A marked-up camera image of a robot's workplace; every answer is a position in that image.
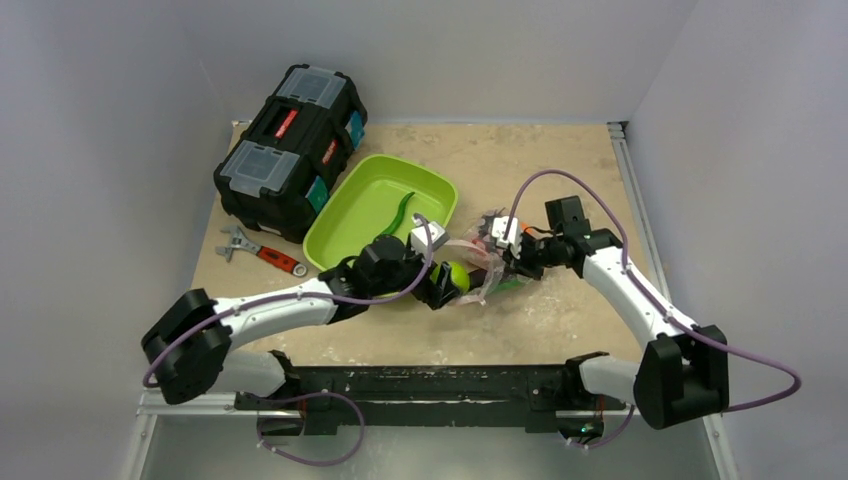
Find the white backdrop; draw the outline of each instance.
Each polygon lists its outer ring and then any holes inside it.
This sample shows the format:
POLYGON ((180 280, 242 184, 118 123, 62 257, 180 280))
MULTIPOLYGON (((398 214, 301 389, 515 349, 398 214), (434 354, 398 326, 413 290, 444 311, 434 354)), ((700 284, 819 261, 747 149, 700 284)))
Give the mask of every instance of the white backdrop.
MULTIPOLYGON (((848 471, 848 3, 701 0, 628 128, 676 299, 801 392, 729 416, 746 478, 848 471)), ((789 384, 732 361, 732 400, 789 384)))
POLYGON ((0 2, 0 86, 0 478, 114 479, 229 124, 166 0, 0 2))
POLYGON ((286 67, 357 82, 377 121, 629 118, 695 0, 174 0, 228 113, 286 67))

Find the adjustable wrench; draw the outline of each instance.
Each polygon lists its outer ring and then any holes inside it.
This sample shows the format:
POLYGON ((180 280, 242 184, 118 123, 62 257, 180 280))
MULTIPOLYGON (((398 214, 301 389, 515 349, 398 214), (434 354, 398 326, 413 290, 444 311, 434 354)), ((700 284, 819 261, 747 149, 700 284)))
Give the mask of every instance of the adjustable wrench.
POLYGON ((306 276, 306 265, 283 252, 251 242, 238 226, 230 225, 222 228, 221 231, 230 234, 230 241, 225 247, 215 247, 215 253, 222 255, 228 262, 233 257, 233 250, 245 250, 295 277, 306 276))

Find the table surface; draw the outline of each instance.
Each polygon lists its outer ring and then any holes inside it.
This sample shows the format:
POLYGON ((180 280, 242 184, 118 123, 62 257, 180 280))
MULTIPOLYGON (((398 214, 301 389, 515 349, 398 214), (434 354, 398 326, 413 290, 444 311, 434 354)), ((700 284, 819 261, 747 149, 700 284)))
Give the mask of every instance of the table surface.
MULTIPOLYGON (((459 204, 447 227, 460 236, 492 208, 509 207, 524 180, 543 168, 570 171, 609 204, 631 232, 631 255, 645 271, 640 239, 618 162, 604 125, 369 125, 347 172, 362 158, 386 153, 425 165, 459 190, 459 204)), ((235 144, 241 128, 233 135, 235 144)), ((336 183, 338 187, 343 176, 336 183)), ((612 223, 580 187, 559 177, 543 177, 524 194, 519 218, 547 225, 544 202, 579 194, 594 228, 612 223)), ((192 288, 210 297, 240 297, 297 285, 302 280, 246 252, 230 263, 215 254, 238 224, 216 198, 201 247, 192 288)), ((262 245, 304 263, 301 245, 281 237, 245 230, 262 245)), ((317 271, 310 266, 308 277, 317 271)), ((592 287, 565 268, 549 269, 541 282, 499 293, 485 306, 471 304, 432 311, 413 298, 371 307, 352 319, 305 327, 253 342, 243 348, 282 350, 295 365, 479 365, 562 363, 603 350, 638 361, 638 345, 624 322, 592 287)))

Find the green pepper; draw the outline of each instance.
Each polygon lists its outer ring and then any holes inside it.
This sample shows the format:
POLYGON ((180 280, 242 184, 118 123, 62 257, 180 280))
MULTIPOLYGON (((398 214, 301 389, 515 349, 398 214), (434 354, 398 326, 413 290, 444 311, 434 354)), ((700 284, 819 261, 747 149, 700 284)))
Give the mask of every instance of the green pepper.
POLYGON ((415 195, 415 192, 409 192, 403 197, 403 199, 401 199, 398 204, 398 213, 395 214, 394 220, 392 220, 392 223, 390 223, 385 230, 380 232, 380 235, 391 235, 395 233, 395 230, 397 230, 398 227, 400 227, 400 224, 403 222, 403 217, 406 214, 406 204, 409 203, 409 199, 412 198, 413 195, 415 195))

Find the toolbox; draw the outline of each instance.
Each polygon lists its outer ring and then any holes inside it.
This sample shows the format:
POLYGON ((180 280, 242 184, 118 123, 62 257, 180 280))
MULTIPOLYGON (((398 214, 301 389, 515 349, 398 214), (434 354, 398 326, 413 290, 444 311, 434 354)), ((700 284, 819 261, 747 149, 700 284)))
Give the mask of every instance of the toolbox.
POLYGON ((294 65, 215 169, 224 211, 251 230, 302 243, 365 135, 353 81, 294 65))

